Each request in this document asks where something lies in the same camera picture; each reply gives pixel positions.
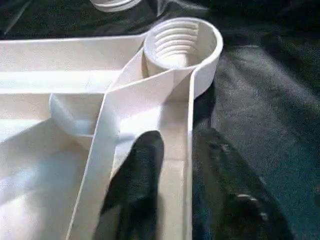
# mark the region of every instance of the white plastic part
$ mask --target white plastic part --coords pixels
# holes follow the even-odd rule
[[[210,64],[210,73],[196,83],[195,97],[212,83],[222,49],[220,32],[211,23],[192,17],[174,18],[156,25],[143,44],[150,76],[168,69],[193,71]]]
[[[112,13],[120,12],[130,8],[141,2],[141,0],[90,0],[93,6],[103,12]]]
[[[0,41],[0,239],[91,239],[111,178],[151,130],[165,147],[157,238],[192,239],[193,102],[222,39],[202,20],[170,21],[159,34],[196,29],[196,50],[166,54],[163,40],[150,58],[145,33]]]

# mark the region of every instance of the cylindrical socket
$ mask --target cylindrical socket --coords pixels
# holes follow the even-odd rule
[[[223,39],[209,22],[179,17],[153,27],[143,47],[148,73],[152,76],[168,69],[195,68],[204,61],[218,59]]]
[[[90,0],[93,6],[103,12],[112,13],[133,8],[141,0]]]

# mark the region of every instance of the black object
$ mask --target black object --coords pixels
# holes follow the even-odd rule
[[[111,180],[96,240],[155,240],[158,180],[164,142],[158,131],[142,134]]]
[[[213,128],[195,136],[194,164],[214,239],[292,240],[277,201],[238,152]]]

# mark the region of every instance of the white plastic tray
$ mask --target white plastic tray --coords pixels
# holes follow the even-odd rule
[[[196,18],[136,36],[0,41],[0,239],[91,239],[106,187],[150,130],[165,147],[157,238],[191,239],[193,101],[222,47]]]

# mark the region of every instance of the black fabric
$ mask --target black fabric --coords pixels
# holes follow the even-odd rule
[[[158,131],[142,134],[112,178],[95,231],[96,240],[155,240],[158,181],[164,142]]]
[[[3,39],[131,35],[166,19],[213,23],[224,48],[212,86],[194,103],[194,129],[214,127],[277,200],[298,239],[320,239],[320,2],[142,0],[104,13],[89,0],[0,1]],[[193,236],[210,239],[193,171]]]
[[[233,146],[213,128],[194,135],[193,164],[206,186],[203,202],[214,239],[292,240],[277,201]]]

